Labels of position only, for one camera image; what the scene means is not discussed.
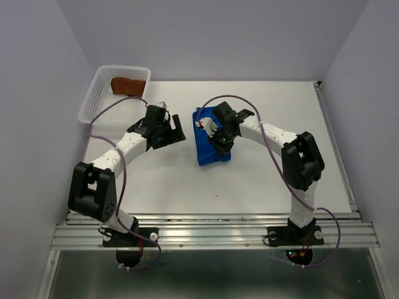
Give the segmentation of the blue towel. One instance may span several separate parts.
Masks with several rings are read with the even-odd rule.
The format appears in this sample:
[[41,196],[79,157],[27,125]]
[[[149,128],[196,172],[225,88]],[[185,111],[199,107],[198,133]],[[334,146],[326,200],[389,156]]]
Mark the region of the blue towel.
[[199,129],[195,122],[198,113],[200,112],[200,107],[197,107],[192,114],[193,119],[193,131],[196,144],[197,162],[199,166],[206,166],[213,164],[215,162],[227,162],[231,160],[231,152],[227,155],[219,156],[214,148],[214,146],[207,140],[208,135],[205,130]]

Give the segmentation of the brown towel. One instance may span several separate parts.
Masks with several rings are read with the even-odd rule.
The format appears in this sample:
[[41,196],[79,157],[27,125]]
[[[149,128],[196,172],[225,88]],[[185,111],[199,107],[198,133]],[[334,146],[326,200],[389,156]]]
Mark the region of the brown towel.
[[126,77],[115,77],[111,80],[110,86],[113,94],[142,97],[146,81],[133,80]]

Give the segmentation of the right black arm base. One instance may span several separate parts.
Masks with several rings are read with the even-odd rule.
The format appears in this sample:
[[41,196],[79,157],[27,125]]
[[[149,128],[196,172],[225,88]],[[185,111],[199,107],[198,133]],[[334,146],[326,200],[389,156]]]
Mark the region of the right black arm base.
[[286,226],[268,227],[262,241],[270,247],[325,244],[321,227],[317,225],[315,217],[303,228],[296,226],[290,219]]

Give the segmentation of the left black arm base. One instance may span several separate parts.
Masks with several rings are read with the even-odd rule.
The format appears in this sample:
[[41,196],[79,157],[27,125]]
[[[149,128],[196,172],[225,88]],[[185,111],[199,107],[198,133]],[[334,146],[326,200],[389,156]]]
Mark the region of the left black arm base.
[[102,246],[106,248],[119,248],[119,247],[156,247],[156,239],[151,239],[151,235],[158,235],[159,228],[157,227],[141,227],[138,220],[135,219],[130,228],[134,233],[145,238],[139,238],[131,233],[122,233],[108,227],[100,227],[98,232],[102,235]]

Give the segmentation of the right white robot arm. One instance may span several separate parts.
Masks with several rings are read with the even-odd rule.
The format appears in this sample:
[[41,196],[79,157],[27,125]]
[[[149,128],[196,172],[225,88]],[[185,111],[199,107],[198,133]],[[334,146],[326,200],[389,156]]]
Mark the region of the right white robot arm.
[[227,102],[213,108],[213,116],[198,118],[195,125],[207,134],[218,157],[228,155],[237,137],[255,141],[268,150],[284,184],[291,193],[291,211],[287,236],[301,243],[309,236],[308,225],[314,220],[314,198],[317,181],[325,163],[315,138],[305,131],[292,133],[261,120],[257,112],[233,110]]

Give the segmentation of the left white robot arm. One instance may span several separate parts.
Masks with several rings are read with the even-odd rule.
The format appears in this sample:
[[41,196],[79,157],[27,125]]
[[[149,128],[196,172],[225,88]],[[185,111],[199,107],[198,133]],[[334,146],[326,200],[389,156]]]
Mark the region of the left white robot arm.
[[123,195],[127,184],[127,166],[148,150],[156,150],[186,139],[177,114],[170,115],[167,108],[149,105],[145,117],[127,129],[118,143],[102,136],[94,136],[111,145],[99,158],[79,162],[72,173],[68,208],[91,217],[117,231],[124,245],[138,240],[136,218],[120,208],[116,179],[123,176]]

